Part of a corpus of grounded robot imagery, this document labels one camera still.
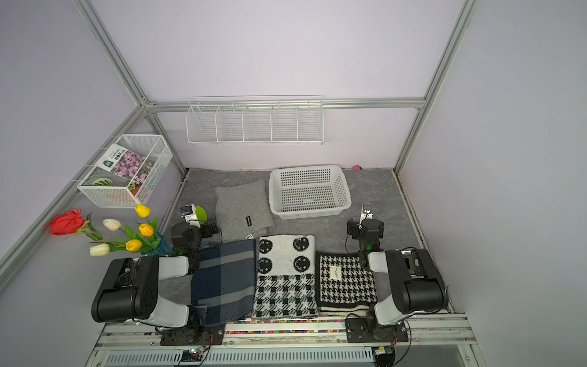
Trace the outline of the white black smiley scarf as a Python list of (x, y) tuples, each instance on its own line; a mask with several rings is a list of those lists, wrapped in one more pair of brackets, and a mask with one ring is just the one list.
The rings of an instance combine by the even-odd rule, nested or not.
[(261, 237), (252, 318), (316, 316), (315, 271), (316, 246), (312, 235)]

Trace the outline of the white plastic perforated basket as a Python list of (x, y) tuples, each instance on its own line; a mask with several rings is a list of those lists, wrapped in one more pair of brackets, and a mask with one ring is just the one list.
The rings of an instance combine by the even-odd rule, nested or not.
[(296, 220), (338, 216), (352, 199), (342, 168), (321, 165), (272, 171), (269, 205), (281, 219)]

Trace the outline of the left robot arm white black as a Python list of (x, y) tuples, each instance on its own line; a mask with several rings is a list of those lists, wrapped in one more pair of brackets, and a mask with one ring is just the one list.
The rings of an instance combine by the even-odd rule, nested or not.
[(194, 306), (178, 304), (159, 295), (159, 282), (192, 275), (199, 267), (203, 239), (222, 235), (215, 223), (171, 229), (174, 245), (186, 244), (186, 255), (120, 258), (111, 262), (91, 305), (97, 323), (134, 321), (165, 330), (201, 330)]

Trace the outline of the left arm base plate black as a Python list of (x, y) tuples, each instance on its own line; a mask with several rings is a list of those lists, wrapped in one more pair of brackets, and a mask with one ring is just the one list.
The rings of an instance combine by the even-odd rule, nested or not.
[(198, 330), (192, 327), (165, 329), (161, 331), (160, 345), (162, 347), (221, 345), (225, 331), (225, 324), (209, 328), (200, 327)]

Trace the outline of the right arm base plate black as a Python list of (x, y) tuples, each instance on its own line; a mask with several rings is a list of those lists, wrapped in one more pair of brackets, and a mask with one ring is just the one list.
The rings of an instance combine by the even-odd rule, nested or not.
[(409, 340), (404, 326), (381, 326), (376, 321), (369, 324), (366, 318), (352, 314), (344, 320), (348, 343), (398, 343)]

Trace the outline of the navy grey plaid scarf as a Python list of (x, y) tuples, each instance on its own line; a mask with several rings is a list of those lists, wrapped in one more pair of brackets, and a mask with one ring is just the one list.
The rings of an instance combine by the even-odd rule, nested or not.
[(256, 280), (256, 241), (245, 239), (202, 249), (191, 279), (191, 304), (204, 327), (215, 327), (252, 313)]

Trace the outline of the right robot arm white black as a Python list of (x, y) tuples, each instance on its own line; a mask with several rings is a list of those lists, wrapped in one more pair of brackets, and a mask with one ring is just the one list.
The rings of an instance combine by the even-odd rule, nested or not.
[(362, 267), (386, 274), (389, 279), (391, 294), (366, 314), (370, 329), (397, 326), (416, 314), (438, 313), (447, 308), (447, 287), (428, 250), (382, 249), (384, 223), (376, 219), (349, 220), (346, 234), (359, 241)]

